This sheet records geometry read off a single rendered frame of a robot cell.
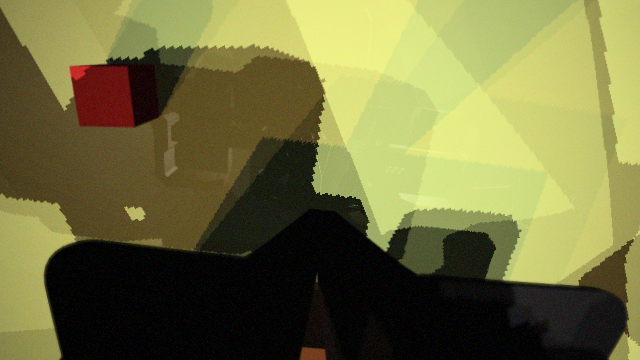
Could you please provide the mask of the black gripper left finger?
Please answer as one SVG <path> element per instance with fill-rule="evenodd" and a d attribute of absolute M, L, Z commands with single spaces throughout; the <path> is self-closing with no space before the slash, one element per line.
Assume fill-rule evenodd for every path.
<path fill-rule="evenodd" d="M 87 239 L 48 259 L 61 356 L 76 342 L 221 360 L 300 360 L 324 228 L 309 209 L 246 256 Z"/>

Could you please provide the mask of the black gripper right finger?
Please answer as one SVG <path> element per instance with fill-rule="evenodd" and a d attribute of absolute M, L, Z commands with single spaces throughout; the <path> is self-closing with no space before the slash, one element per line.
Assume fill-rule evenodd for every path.
<path fill-rule="evenodd" d="M 416 274 L 335 211 L 317 269 L 326 360 L 431 360 L 448 342 L 596 348 L 610 358 L 623 301 L 600 288 Z"/>

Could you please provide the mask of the red square block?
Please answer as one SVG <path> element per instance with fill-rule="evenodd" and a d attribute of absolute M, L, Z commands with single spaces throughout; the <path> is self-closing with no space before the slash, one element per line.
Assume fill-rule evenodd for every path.
<path fill-rule="evenodd" d="M 69 68 L 80 127 L 136 128 L 160 117 L 154 65 Z"/>

